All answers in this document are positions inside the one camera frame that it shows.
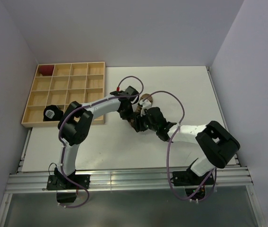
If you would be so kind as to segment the brown argyle sock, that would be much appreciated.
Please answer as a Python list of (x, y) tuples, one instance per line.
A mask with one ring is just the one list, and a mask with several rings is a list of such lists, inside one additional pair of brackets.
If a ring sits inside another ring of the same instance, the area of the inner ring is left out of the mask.
[(130, 116), (128, 120), (130, 126), (136, 131), (146, 131), (147, 128), (144, 126), (145, 117), (142, 114), (152, 107), (153, 98), (150, 94), (143, 94), (138, 101), (138, 105), (134, 113)]

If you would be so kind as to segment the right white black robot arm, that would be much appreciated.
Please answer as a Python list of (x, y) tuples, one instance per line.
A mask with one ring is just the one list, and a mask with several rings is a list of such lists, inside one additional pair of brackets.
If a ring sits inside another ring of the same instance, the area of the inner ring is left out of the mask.
[(199, 145), (204, 154), (189, 167), (187, 179), (191, 184), (198, 184), (214, 168), (225, 168), (241, 148), (238, 140), (217, 121), (206, 125), (180, 125), (168, 122), (158, 107), (151, 107), (143, 112), (134, 113), (131, 120), (136, 132), (151, 130), (164, 142)]

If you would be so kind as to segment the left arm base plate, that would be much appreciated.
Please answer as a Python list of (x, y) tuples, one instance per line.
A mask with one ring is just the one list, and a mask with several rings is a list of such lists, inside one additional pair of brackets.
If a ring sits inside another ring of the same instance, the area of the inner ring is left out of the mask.
[[(70, 177), (70, 179), (77, 184), (82, 185), (86, 189), (89, 188), (90, 183), (90, 175), (77, 175), (74, 174)], [(65, 177), (59, 179), (56, 175), (50, 175), (48, 177), (48, 182), (46, 186), (46, 190), (48, 191), (56, 191), (56, 200), (59, 203), (69, 204), (73, 203), (77, 198), (77, 190), (79, 187), (70, 181), (68, 181)]]

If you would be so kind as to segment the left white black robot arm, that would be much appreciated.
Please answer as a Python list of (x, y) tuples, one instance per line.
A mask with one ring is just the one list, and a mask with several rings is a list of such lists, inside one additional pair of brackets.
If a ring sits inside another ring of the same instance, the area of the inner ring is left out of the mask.
[(110, 112), (118, 112), (123, 120), (130, 121), (134, 117), (132, 101), (138, 96), (139, 92), (129, 86), (124, 91), (113, 91), (90, 103), (74, 101), (69, 105), (58, 124), (62, 151), (59, 165), (54, 170), (62, 188), (69, 189), (74, 185), (78, 148), (88, 136), (92, 121)]

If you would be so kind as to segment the black sock with blue marks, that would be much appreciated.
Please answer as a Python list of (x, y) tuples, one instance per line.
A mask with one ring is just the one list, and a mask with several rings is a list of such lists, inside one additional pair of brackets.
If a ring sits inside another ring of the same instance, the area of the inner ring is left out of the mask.
[(43, 111), (43, 121), (60, 121), (63, 117), (63, 111), (56, 105), (49, 105)]

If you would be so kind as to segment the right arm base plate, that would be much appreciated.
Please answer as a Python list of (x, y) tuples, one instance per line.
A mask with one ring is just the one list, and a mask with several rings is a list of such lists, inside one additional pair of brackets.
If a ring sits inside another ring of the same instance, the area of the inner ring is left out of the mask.
[(198, 176), (190, 169), (186, 171), (173, 171), (171, 182), (174, 186), (199, 186), (210, 171), (203, 176)]

